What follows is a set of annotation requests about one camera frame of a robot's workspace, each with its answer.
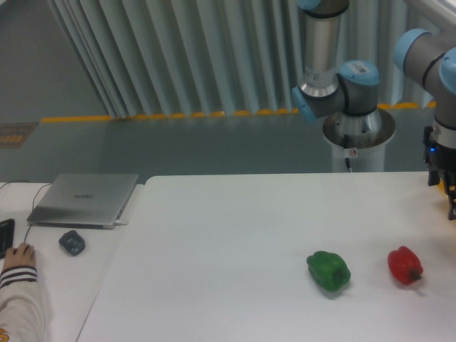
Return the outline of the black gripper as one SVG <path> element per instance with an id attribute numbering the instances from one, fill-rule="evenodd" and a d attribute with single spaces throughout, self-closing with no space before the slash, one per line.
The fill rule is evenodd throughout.
<path id="1" fill-rule="evenodd" d="M 428 186 L 443 181 L 449 201 L 448 219 L 455 220 L 455 130 L 442 125 L 429 125 L 423 132 L 424 163 L 427 165 Z"/>

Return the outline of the cream striped sleeve forearm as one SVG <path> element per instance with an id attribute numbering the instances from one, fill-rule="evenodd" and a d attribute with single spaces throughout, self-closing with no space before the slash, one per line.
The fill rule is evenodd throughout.
<path id="1" fill-rule="evenodd" d="M 45 311 L 32 266 L 14 266 L 1 273 L 1 340 L 42 341 Z"/>

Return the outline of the person's hand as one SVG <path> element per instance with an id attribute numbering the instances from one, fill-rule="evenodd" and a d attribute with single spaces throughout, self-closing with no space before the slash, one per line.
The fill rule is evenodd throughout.
<path id="1" fill-rule="evenodd" d="M 17 248 L 7 249 L 2 270 L 6 271 L 17 267 L 36 267 L 36 254 L 33 245 L 22 242 Z"/>

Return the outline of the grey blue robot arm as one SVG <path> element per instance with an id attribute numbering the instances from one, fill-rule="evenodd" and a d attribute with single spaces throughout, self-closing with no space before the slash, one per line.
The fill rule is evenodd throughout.
<path id="1" fill-rule="evenodd" d="M 346 166 L 361 150 L 386 144 L 395 132 L 390 114 L 378 107 L 378 69 L 367 61 L 335 66 L 340 18 L 347 1 L 299 1 L 306 17 L 305 71 L 292 97 L 307 120 L 323 118 L 327 141 L 342 152 Z M 396 67 L 436 102 L 434 121 L 423 132 L 424 162 L 430 186 L 442 185 L 449 219 L 455 218 L 455 9 L 443 1 L 415 1 L 413 6 L 442 27 L 421 28 L 397 41 Z"/>

